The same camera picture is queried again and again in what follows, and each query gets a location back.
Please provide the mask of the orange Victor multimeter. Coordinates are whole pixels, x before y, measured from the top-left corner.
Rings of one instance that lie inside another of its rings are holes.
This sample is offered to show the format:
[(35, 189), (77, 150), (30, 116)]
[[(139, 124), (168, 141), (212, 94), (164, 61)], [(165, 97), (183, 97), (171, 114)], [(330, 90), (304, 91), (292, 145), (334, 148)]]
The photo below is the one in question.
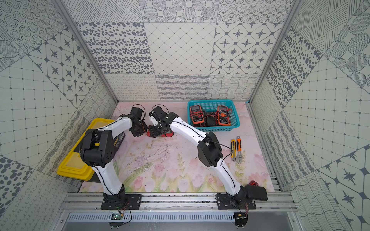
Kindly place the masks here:
[(230, 109), (226, 106), (218, 106), (217, 123), (219, 126), (231, 126), (229, 111)]

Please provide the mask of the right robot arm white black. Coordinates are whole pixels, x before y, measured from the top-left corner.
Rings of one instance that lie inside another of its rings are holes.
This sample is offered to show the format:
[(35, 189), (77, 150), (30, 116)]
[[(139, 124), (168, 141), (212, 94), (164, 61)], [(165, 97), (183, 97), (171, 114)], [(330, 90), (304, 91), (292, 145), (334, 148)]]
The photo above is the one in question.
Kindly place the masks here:
[(152, 126), (148, 127), (149, 135), (156, 138), (169, 132), (174, 132), (189, 140), (197, 147), (200, 162), (213, 170), (221, 180), (226, 193), (236, 205), (241, 205), (246, 199), (267, 201), (265, 188), (260, 186), (242, 186), (228, 169), (222, 154), (222, 144), (213, 132), (202, 132), (186, 123), (174, 112), (166, 113), (156, 106), (148, 114)]

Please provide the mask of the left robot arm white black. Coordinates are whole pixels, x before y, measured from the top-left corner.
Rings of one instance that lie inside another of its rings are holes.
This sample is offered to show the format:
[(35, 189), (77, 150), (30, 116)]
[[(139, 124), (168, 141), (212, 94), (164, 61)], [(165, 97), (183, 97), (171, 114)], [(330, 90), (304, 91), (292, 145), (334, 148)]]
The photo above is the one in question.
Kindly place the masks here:
[(80, 156), (90, 166), (104, 188), (104, 202), (123, 207), (127, 203), (125, 188), (119, 180), (112, 160), (125, 138), (125, 131), (139, 137), (146, 133), (145, 109), (132, 107), (129, 114), (122, 114), (114, 122), (88, 129), (80, 145)]

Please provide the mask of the teal plastic basket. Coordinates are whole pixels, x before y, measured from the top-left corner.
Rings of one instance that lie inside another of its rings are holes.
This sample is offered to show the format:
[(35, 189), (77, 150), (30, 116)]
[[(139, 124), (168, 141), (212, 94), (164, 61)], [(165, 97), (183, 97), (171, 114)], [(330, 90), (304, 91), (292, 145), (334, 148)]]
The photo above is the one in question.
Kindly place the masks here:
[[(206, 127), (205, 122), (200, 125), (194, 125), (190, 117), (190, 107), (194, 105), (200, 105), (202, 107), (204, 118), (207, 114), (214, 115), (217, 118), (218, 106), (226, 106), (230, 109), (230, 122), (231, 126), (219, 126), (216, 127)], [(231, 131), (234, 128), (240, 126), (239, 116), (234, 103), (231, 100), (197, 100), (188, 102), (188, 123), (195, 128), (204, 132), (216, 132), (216, 131)]]

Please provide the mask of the yellow black utility knife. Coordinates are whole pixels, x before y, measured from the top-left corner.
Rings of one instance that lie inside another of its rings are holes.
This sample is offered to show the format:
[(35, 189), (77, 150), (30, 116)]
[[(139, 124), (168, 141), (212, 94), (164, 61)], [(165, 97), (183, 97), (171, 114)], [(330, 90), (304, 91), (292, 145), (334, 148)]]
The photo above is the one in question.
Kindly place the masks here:
[(231, 144), (230, 144), (230, 148), (232, 150), (231, 158), (232, 158), (233, 161), (236, 160), (236, 154), (237, 154), (237, 145), (236, 144), (237, 144), (236, 140), (232, 139)]

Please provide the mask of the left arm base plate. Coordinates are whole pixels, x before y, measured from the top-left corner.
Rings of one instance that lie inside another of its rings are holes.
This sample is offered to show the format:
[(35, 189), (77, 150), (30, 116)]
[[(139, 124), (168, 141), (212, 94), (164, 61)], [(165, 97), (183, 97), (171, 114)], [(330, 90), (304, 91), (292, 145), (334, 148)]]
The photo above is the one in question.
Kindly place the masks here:
[(109, 195), (103, 194), (101, 210), (119, 210), (129, 208), (130, 210), (139, 210), (142, 194)]

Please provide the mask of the orange handled wrench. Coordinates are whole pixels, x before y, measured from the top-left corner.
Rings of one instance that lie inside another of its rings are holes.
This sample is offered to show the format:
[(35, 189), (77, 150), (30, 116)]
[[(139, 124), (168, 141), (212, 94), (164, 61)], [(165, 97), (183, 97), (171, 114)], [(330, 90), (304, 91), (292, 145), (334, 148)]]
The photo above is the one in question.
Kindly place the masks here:
[(238, 164), (241, 164), (244, 157), (242, 156), (242, 147), (241, 147), (241, 137), (237, 136), (237, 156), (236, 156), (236, 162)]

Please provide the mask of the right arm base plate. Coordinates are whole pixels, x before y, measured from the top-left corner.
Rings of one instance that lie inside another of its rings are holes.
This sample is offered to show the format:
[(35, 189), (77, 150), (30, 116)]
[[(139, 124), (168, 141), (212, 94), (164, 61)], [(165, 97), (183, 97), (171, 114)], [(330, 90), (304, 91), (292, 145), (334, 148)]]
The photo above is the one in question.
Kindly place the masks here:
[(254, 200), (249, 198), (243, 199), (241, 202), (237, 202), (231, 195), (227, 193), (217, 193), (215, 195), (217, 207), (219, 210), (245, 210), (245, 209), (256, 209)]

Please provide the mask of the aluminium mounting rail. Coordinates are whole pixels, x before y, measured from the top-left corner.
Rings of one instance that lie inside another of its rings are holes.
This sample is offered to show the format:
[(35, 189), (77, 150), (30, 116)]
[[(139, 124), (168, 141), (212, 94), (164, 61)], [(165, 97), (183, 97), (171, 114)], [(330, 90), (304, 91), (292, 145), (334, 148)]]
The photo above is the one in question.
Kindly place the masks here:
[[(211, 212), (219, 211), (217, 193), (132, 193), (142, 194), (139, 210), (133, 212)], [(254, 200), (256, 209), (250, 212), (297, 212), (290, 193), (268, 193), (267, 201)], [(60, 212), (100, 212), (103, 195), (99, 193), (68, 193)]]

